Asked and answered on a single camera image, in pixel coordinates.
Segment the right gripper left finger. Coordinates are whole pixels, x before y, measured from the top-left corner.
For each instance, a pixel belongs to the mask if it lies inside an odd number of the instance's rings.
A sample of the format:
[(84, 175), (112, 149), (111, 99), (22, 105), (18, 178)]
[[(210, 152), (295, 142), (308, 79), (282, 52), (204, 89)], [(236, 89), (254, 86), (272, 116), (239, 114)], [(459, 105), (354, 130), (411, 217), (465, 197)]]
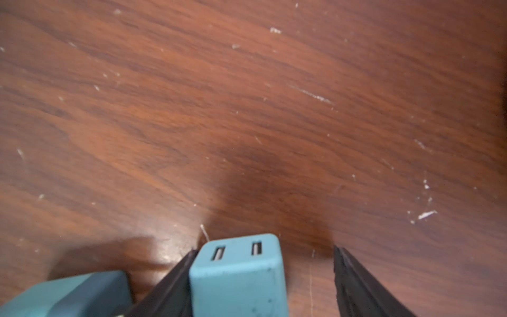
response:
[(192, 317), (190, 268), (198, 254), (188, 252), (126, 317)]

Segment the teal plug top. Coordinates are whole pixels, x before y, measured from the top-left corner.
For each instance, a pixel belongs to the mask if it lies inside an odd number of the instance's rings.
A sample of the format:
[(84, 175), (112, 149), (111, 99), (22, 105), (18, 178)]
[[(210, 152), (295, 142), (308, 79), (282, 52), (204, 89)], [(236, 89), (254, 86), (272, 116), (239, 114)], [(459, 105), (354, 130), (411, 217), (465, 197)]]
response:
[(189, 271), (194, 316), (288, 316), (279, 239), (273, 234), (212, 240)]

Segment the teal plug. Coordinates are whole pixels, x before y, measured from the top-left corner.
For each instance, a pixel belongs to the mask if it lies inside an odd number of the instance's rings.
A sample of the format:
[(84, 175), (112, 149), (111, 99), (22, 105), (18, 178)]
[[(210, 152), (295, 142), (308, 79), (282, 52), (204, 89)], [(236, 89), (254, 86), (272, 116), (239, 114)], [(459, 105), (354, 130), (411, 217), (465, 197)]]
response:
[(1, 316), (121, 316), (133, 304), (123, 271), (45, 281), (1, 306)]
[(273, 234), (212, 240), (189, 271), (194, 316), (288, 316), (279, 239)]

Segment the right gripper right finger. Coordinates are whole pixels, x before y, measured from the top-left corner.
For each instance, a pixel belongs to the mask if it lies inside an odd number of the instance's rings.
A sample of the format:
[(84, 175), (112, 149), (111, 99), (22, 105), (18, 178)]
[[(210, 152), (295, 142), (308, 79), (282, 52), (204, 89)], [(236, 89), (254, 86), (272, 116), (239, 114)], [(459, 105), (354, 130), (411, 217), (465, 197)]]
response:
[(334, 246), (337, 305), (346, 317), (415, 317), (347, 249)]

